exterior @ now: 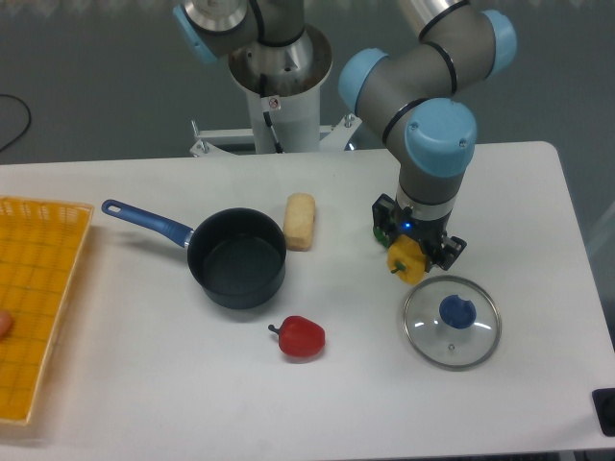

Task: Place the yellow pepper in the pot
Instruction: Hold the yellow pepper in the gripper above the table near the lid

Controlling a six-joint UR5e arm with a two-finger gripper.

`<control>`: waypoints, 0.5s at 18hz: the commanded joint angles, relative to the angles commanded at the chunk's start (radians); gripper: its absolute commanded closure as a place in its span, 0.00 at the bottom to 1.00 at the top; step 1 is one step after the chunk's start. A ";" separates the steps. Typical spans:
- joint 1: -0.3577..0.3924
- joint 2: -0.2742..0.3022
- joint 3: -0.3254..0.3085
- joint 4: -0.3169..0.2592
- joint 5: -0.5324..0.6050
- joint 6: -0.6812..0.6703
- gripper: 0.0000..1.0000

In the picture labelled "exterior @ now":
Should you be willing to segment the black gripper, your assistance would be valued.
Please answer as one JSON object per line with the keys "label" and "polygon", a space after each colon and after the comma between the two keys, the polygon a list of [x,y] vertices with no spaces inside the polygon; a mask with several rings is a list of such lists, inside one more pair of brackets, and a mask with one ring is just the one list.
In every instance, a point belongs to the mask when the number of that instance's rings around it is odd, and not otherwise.
{"label": "black gripper", "polygon": [[427,205],[402,197],[394,201],[388,195],[381,194],[372,204],[373,227],[384,233],[385,248],[405,235],[415,241],[425,254],[427,271],[433,268],[448,271],[467,246],[465,240],[447,234],[452,210],[453,200]]}

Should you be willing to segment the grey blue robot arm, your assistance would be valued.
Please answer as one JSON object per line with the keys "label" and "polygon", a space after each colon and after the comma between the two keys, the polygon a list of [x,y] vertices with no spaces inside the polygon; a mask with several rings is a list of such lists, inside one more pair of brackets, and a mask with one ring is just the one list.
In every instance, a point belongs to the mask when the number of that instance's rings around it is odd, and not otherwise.
{"label": "grey blue robot arm", "polygon": [[[465,242],[447,233],[477,123],[455,94],[513,61],[509,19],[467,1],[405,1],[418,44],[392,58],[362,50],[344,65],[338,92],[398,160],[397,193],[374,203],[374,234],[390,247],[415,242],[427,268],[450,268]],[[182,1],[173,10],[184,39],[204,63],[226,59],[243,90],[256,150],[310,152],[320,142],[320,87],[332,48],[305,19],[300,1]]]}

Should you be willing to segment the person fingertip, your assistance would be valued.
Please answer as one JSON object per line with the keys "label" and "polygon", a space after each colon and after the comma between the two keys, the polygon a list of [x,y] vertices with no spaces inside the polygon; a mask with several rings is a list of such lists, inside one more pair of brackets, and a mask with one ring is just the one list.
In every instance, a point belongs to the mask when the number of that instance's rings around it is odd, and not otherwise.
{"label": "person fingertip", "polygon": [[4,338],[12,328],[13,317],[10,311],[0,310],[0,338]]}

